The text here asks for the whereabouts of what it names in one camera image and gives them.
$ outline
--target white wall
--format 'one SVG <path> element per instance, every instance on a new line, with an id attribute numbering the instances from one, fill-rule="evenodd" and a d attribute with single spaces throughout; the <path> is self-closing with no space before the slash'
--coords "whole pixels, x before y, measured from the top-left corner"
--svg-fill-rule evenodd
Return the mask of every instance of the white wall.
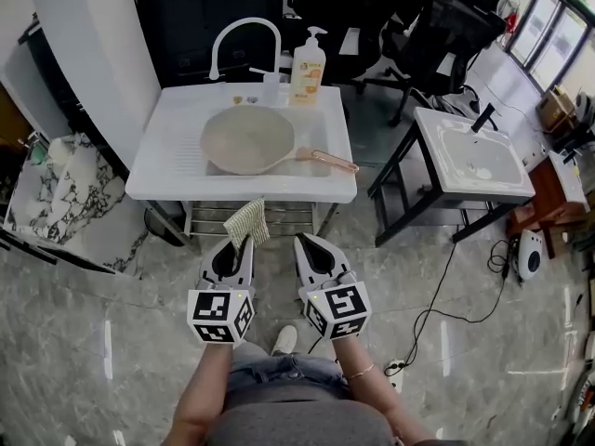
<path id="1" fill-rule="evenodd" d="M 33 0 L 66 79 L 130 168 L 161 94 L 133 0 Z"/>
<path id="2" fill-rule="evenodd" d="M 33 0 L 0 0 L 0 83 L 33 129 L 52 139 L 72 132 L 31 51 L 17 43 L 34 11 Z"/>

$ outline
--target striped cloth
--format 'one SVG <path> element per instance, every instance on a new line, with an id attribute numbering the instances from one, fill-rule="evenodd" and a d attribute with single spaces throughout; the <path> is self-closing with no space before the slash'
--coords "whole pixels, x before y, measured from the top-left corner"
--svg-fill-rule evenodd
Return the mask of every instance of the striped cloth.
<path id="1" fill-rule="evenodd" d="M 247 235 L 252 237 L 255 247 L 266 242 L 271 236 L 264 219 L 264 197 L 245 204 L 223 223 L 223 227 L 230 235 L 236 253 Z"/>

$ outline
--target sneaker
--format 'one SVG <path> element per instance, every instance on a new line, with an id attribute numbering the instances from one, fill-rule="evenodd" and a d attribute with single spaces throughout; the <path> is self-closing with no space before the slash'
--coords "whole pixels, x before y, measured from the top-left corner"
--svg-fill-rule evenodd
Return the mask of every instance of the sneaker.
<path id="1" fill-rule="evenodd" d="M 294 351 L 296 343 L 298 342 L 298 330 L 293 325 L 286 325 L 275 342 L 272 348 L 271 355 L 286 355 Z"/>

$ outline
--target faucet spout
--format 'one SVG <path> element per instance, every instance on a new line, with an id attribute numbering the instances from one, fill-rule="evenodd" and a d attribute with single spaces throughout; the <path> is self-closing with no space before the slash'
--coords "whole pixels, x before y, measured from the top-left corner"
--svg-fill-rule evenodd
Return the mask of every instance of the faucet spout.
<path id="1" fill-rule="evenodd" d="M 279 72 L 279 59 L 281 58 L 281 34 L 279 33 L 279 29 L 268 20 L 258 17 L 250 17 L 247 19 L 237 20 L 234 23 L 230 23 L 221 31 L 220 34 L 217 35 L 215 43 L 213 44 L 213 53 L 211 56 L 211 71 L 208 74 L 209 79 L 216 81 L 219 78 L 218 52 L 219 45 L 221 44 L 221 41 L 223 41 L 223 38 L 225 38 L 227 33 L 229 33 L 231 30 L 234 30 L 237 27 L 245 25 L 247 23 L 260 23 L 264 26 L 271 28 L 272 32 L 275 35 L 275 63 L 273 72 Z"/>

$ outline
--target white faucet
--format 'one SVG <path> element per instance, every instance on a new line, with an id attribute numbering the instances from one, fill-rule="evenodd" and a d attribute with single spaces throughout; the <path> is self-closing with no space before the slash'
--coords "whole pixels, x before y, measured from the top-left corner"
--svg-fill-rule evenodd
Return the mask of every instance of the white faucet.
<path id="1" fill-rule="evenodd" d="M 217 35 L 215 43 L 213 44 L 213 53 L 211 56 L 211 71 L 209 72 L 208 77 L 213 81 L 217 81 L 217 79 L 219 78 L 218 52 L 219 45 L 221 44 L 221 41 L 223 41 L 223 38 L 225 38 L 227 33 L 229 33 L 231 30 L 234 30 L 237 27 L 245 25 L 247 23 L 260 23 L 264 26 L 271 28 L 272 32 L 275 35 L 275 62 L 273 71 L 264 72 L 262 70 L 255 70 L 254 68 L 250 68 L 250 71 L 264 73 L 263 102 L 266 105 L 274 105 L 277 100 L 277 93 L 279 92 L 279 59 L 281 58 L 281 34 L 279 33 L 279 29 L 268 20 L 261 19 L 258 17 L 250 17 L 247 19 L 237 20 L 234 23 L 231 23 L 228 26 L 226 26 L 221 31 L 221 33 Z"/>

